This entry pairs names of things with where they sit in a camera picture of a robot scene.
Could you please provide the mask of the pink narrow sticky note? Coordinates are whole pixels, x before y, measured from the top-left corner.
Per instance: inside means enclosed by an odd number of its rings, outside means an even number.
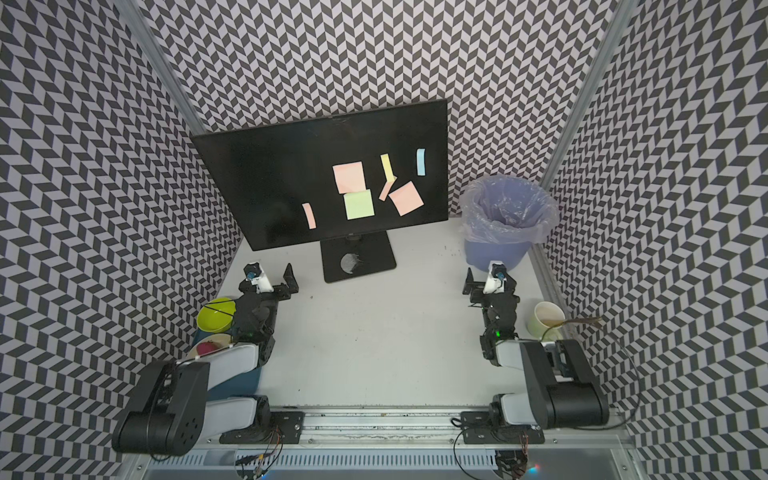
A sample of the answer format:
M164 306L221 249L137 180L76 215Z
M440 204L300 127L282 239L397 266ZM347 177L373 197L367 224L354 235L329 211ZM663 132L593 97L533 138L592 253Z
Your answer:
M385 201L390 193L391 188L393 187L394 183L396 181L396 178L393 177L391 180L388 180L385 182L384 186L382 187L382 190L379 195L380 201Z
M313 208L310 203L303 203L302 209L304 211L308 228L314 230L317 228L316 219L314 216Z

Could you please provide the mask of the green square sticky note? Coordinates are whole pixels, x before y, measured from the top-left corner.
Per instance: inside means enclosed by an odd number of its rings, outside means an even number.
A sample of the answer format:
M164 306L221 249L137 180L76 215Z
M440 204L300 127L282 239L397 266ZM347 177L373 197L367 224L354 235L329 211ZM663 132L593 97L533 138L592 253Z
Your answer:
M375 215L370 190L345 193L343 195L343 200L348 220L368 218Z

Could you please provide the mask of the pink square sticky note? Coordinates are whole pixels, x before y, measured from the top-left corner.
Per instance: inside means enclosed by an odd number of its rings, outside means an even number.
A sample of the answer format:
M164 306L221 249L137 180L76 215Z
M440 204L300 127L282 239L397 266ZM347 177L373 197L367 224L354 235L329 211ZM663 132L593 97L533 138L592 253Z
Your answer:
M393 202L400 216L405 216L424 205L424 201L412 181L391 191L388 198Z
M363 192L367 189L361 161L334 165L332 170L339 194Z

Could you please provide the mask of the yellow narrow sticky note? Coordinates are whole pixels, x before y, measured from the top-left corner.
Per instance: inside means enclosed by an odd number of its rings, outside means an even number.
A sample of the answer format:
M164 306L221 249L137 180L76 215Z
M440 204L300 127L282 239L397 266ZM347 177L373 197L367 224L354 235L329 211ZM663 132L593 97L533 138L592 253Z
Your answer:
M393 173L391 160L388 154L381 154L380 160L382 164L382 168L385 174L385 179L387 183L392 183L396 180L396 176Z

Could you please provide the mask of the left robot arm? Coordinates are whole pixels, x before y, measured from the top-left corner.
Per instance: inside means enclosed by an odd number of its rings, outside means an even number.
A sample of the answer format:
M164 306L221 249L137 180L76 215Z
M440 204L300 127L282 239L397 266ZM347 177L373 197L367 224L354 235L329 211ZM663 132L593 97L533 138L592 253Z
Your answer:
M154 361L140 372L112 434L114 451L160 459L185 455L199 440L231 432L245 433L248 441L279 439L267 397L212 400L209 392L269 361L278 307L300 287L291 266L273 284L254 262L245 266L239 290L232 343L186 360Z

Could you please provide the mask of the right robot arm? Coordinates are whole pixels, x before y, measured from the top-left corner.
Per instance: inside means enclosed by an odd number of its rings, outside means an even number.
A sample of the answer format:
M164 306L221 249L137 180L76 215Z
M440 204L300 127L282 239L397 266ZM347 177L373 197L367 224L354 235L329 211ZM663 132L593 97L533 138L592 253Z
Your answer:
M488 408L489 426L605 427L609 402L578 342L519 337L516 287L506 266L492 262L484 281L468 270L462 288L470 305L481 310L483 358L495 367L520 371L524 379L523 392L494 396Z

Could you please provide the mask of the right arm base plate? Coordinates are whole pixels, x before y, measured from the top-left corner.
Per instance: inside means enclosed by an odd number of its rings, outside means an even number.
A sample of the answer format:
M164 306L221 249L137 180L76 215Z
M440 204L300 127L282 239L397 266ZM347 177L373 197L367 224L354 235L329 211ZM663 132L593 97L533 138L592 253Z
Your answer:
M545 443L543 431L536 425L501 424L491 419L488 411L462 411L451 420L461 430L468 445L540 445Z

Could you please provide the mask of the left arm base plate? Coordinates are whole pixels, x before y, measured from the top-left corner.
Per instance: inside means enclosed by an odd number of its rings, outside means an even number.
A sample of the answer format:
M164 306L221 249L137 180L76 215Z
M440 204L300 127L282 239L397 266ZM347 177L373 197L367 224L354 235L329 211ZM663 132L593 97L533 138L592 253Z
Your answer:
M300 442L305 420L305 412L300 410L282 410L270 413L269 422L261 425L254 423L244 428L226 432L219 437L220 444L267 445L280 442L283 445L296 445Z

